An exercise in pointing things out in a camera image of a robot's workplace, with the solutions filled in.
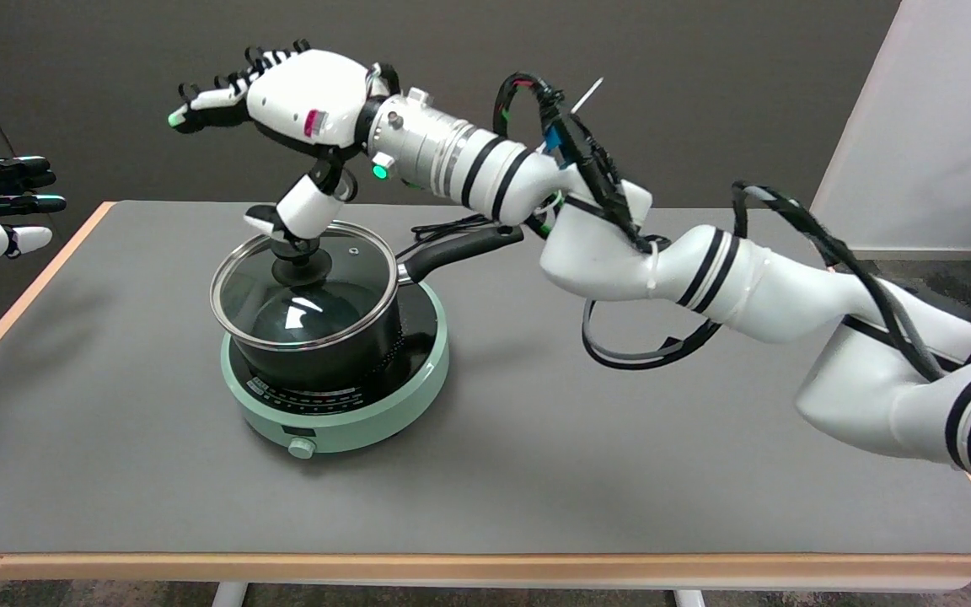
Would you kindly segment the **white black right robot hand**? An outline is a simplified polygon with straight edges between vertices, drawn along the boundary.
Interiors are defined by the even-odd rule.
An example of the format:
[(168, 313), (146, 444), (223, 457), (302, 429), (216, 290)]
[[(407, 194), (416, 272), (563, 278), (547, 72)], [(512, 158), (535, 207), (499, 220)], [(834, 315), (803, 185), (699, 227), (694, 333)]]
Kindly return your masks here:
[(258, 204), (245, 222), (266, 237), (302, 249), (318, 238), (354, 195), (339, 195), (346, 162), (365, 143), (357, 131), (370, 100), (400, 93), (392, 65), (370, 67), (297, 40), (290, 49), (245, 51), (248, 66), (216, 76), (212, 89), (179, 84), (181, 107), (167, 116), (177, 133), (253, 123), (266, 137), (305, 153), (314, 165), (274, 205)]

